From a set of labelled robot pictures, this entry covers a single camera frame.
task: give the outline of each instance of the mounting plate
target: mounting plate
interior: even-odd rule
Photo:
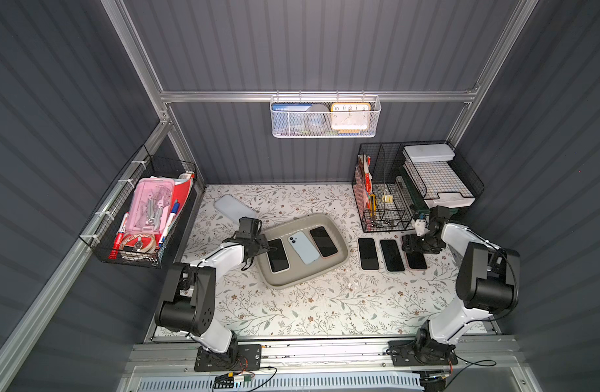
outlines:
[[[414,353],[414,341],[389,341],[389,352],[391,362],[395,367],[399,366],[427,366],[427,365],[456,365],[458,362],[454,354],[449,353],[446,357],[420,357]]]
[[[219,356],[211,354],[202,347],[198,349],[194,371],[241,371],[260,369],[261,345],[240,344],[237,346],[238,360],[231,365]]]

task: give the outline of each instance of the blue pen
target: blue pen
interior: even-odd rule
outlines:
[[[179,207],[180,207],[180,203],[178,202],[178,199],[176,199],[174,201],[174,206],[171,209],[170,216],[167,218],[167,223],[165,224],[165,230],[163,230],[163,235],[161,236],[161,240],[158,241],[158,247],[159,248],[163,245],[163,242],[165,241],[165,237],[167,237],[167,234],[169,233],[170,226],[173,223],[174,217],[178,213],[178,208]]]

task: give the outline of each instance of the file tray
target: file tray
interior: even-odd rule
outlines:
[[[405,162],[400,167],[409,193],[414,200],[414,209],[425,212],[435,206],[462,208],[470,206],[483,190],[483,182],[465,159],[454,151],[450,161],[414,162],[406,146],[410,145],[447,145],[447,141],[406,142],[402,154]]]

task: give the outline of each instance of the light blue smartphone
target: light blue smartphone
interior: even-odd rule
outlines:
[[[287,240],[305,264],[311,264],[319,258],[315,245],[302,231],[291,234]]]

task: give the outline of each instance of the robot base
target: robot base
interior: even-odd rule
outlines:
[[[414,352],[414,343],[412,341],[389,341],[391,362],[394,366],[424,366],[424,365],[446,365],[450,362],[456,365],[459,361],[451,352],[443,357],[426,356]]]
[[[239,371],[260,369],[261,345],[260,344],[239,344],[236,346],[237,352],[235,360],[231,365],[231,360],[224,354],[215,354],[198,349],[198,356],[195,360],[194,371]]]
[[[429,333],[427,320],[413,341],[389,341],[389,353],[394,366],[456,365],[454,346],[434,341]]]

